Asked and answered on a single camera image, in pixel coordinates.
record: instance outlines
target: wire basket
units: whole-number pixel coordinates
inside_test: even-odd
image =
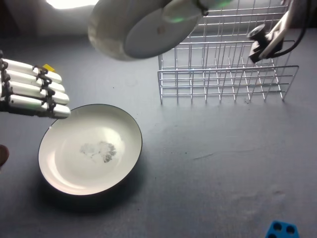
[[[212,10],[184,42],[158,57],[158,84],[163,97],[209,96],[222,100],[244,95],[252,99],[269,94],[284,100],[298,71],[297,65],[287,65],[290,53],[275,59],[263,59],[253,64],[249,53],[253,41],[247,33],[260,24],[267,30],[280,20],[286,5],[274,1],[254,0],[252,7],[245,1],[234,6]],[[284,41],[288,48],[293,41]]]

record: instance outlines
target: blue dice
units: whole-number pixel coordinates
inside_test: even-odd
[[[274,221],[268,229],[265,238],[299,238],[299,234],[295,225]]]

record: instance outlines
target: white robotic hand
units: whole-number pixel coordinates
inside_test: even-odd
[[[0,51],[0,112],[64,119],[69,97],[57,73],[2,58]]]

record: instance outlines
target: metal dish rack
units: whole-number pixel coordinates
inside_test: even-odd
[[[187,96],[193,100],[210,96],[239,95],[251,100],[262,95],[280,95],[284,100],[298,71],[297,65],[287,65],[291,53],[264,59],[256,64],[249,60],[252,41],[247,33],[260,24],[267,30],[279,21],[287,10],[278,0],[234,1],[228,8],[212,10],[187,39],[171,51],[158,57],[158,85],[161,103],[164,97]],[[288,48],[294,41],[284,41]]]

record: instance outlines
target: white plate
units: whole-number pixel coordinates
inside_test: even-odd
[[[140,128],[127,112],[110,105],[86,105],[50,126],[40,145],[39,165],[56,189],[89,195],[123,180],[141,150]]]
[[[170,23],[163,20],[167,0],[99,0],[90,18],[92,45],[118,60],[146,59],[181,43],[201,17]]]

